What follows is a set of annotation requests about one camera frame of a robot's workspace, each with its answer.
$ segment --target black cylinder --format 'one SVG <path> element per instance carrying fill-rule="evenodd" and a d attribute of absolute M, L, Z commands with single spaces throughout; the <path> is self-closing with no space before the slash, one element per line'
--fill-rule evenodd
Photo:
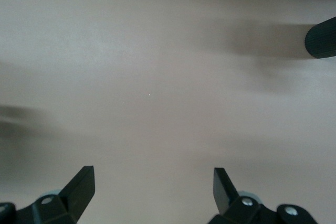
<path fill-rule="evenodd" d="M 304 43 L 308 53 L 315 58 L 336 56 L 336 17 L 312 27 Z"/>

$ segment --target white table surface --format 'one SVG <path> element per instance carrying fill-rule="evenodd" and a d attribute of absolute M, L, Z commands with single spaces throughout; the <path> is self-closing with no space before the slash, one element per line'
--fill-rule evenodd
<path fill-rule="evenodd" d="M 336 0 L 0 0 L 0 201 L 93 165 L 79 223 L 207 224 L 213 168 L 275 210 L 336 208 Z"/>

